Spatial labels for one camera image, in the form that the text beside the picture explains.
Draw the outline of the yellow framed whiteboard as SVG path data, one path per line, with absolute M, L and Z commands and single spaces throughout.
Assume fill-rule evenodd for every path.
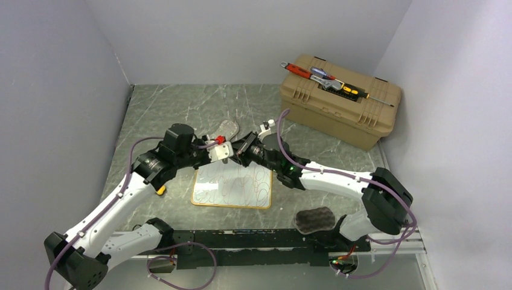
M 255 163 L 208 164 L 196 172 L 191 203 L 199 206 L 267 209 L 272 205 L 272 172 Z

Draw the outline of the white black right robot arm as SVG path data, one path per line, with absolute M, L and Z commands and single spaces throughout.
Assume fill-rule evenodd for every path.
M 233 162 L 247 167 L 256 163 L 274 172 L 290 189 L 320 190 L 350 198 L 361 204 L 354 214 L 339 220 L 333 244 L 349 250 L 356 241 L 377 231 L 398 235 L 403 227 L 413 229 L 417 219 L 411 212 L 412 195 L 386 168 L 354 172 L 323 166 L 294 155 L 277 134 L 260 139 L 251 132 L 232 143 Z

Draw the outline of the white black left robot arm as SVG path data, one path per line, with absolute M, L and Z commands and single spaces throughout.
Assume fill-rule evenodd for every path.
M 134 157 L 129 153 L 124 177 L 115 189 L 91 213 L 66 233 L 51 233 L 44 241 L 50 263 L 43 284 L 49 289 L 54 273 L 72 289 L 94 289 L 109 270 L 131 257 L 155 250 L 159 254 L 188 242 L 176 243 L 174 229 L 160 218 L 153 218 L 139 228 L 114 236 L 117 227 L 148 197 L 165 189 L 178 170 L 224 160 L 232 156 L 232 145 L 222 135 L 215 139 L 199 138 L 194 129 L 173 124 L 155 148 Z

